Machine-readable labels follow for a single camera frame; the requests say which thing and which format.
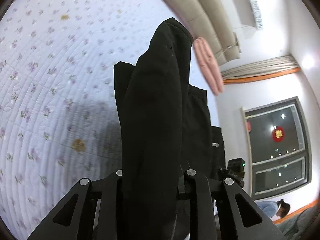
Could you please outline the black hooded jacket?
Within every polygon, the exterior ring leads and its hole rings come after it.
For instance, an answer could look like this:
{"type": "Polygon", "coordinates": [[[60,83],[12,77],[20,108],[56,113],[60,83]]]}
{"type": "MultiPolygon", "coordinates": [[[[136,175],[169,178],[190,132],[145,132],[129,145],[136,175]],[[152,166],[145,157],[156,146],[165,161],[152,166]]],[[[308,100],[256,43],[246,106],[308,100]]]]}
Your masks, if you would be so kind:
{"type": "Polygon", "coordinates": [[[211,124],[207,92],[189,84],[192,42],[170,18],[135,65],[114,66],[124,186],[119,239],[184,239],[190,202],[176,198],[183,172],[214,178],[224,165],[212,146],[222,134],[211,124]]]}

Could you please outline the red window decoration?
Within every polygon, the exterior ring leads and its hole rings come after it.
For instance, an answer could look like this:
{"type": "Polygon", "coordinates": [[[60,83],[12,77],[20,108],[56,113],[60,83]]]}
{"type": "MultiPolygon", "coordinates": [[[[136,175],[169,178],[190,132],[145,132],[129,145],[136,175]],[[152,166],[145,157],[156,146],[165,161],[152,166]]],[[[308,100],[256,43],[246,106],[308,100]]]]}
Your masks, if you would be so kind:
{"type": "Polygon", "coordinates": [[[281,142],[284,140],[285,133],[284,129],[280,126],[274,126],[272,130],[272,139],[275,142],[281,142]]]}

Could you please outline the beige and orange curtain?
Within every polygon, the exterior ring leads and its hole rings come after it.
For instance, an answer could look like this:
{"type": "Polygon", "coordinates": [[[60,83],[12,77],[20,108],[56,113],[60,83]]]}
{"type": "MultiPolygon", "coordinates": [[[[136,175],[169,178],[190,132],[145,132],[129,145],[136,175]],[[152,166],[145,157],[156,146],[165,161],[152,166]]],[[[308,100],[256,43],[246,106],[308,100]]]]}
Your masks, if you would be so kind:
{"type": "Polygon", "coordinates": [[[292,55],[242,65],[221,72],[224,84],[249,83],[301,72],[292,55]]]}

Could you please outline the folded pink blanket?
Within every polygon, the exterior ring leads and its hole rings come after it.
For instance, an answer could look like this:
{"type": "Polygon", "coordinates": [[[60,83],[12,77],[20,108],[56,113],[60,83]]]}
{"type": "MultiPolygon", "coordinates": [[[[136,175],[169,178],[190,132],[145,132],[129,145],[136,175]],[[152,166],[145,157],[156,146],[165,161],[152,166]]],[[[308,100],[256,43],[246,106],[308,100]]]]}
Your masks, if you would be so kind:
{"type": "Polygon", "coordinates": [[[218,96],[224,91],[222,75],[217,64],[216,58],[208,44],[208,42],[198,37],[193,42],[193,48],[196,55],[198,67],[204,76],[212,93],[218,96]]]}

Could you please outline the bed with floral quilt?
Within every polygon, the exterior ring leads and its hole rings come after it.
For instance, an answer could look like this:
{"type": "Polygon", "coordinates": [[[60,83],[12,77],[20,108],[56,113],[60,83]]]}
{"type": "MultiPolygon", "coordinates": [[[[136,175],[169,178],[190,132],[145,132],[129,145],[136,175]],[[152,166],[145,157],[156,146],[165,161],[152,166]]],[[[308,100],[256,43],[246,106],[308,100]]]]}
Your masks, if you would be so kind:
{"type": "Polygon", "coordinates": [[[113,67],[135,64],[162,0],[15,0],[1,20],[1,218],[26,239],[83,177],[121,166],[113,67]]]}

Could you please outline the beige padded headboard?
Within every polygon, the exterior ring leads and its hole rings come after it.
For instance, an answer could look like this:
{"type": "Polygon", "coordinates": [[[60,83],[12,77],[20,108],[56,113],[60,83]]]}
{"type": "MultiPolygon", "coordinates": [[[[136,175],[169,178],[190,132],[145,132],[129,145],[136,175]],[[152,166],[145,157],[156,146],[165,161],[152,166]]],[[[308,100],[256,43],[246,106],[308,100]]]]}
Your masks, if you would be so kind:
{"type": "Polygon", "coordinates": [[[218,65],[240,58],[238,39],[221,0],[163,0],[193,38],[204,38],[218,65]]]}

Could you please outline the dark window with frame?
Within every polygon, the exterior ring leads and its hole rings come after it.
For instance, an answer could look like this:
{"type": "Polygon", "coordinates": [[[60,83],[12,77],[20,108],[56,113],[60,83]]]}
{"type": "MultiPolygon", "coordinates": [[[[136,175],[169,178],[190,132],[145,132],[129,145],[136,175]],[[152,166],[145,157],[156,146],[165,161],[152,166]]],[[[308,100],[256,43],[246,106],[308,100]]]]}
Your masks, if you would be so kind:
{"type": "Polygon", "coordinates": [[[306,119],[297,97],[244,112],[252,167],[252,198],[286,194],[310,182],[312,165],[306,119]],[[281,142],[274,126],[284,129],[281,142]]]}

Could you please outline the white wall shelf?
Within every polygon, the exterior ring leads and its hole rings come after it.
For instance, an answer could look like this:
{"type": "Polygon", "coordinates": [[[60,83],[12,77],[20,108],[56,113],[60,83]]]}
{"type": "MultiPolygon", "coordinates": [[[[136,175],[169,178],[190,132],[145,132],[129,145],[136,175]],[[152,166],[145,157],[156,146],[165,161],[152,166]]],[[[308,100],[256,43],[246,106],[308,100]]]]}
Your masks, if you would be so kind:
{"type": "Polygon", "coordinates": [[[261,11],[259,8],[258,0],[249,0],[249,3],[251,5],[252,11],[253,11],[255,27],[258,30],[260,30],[263,27],[263,20],[262,20],[261,11]]]}

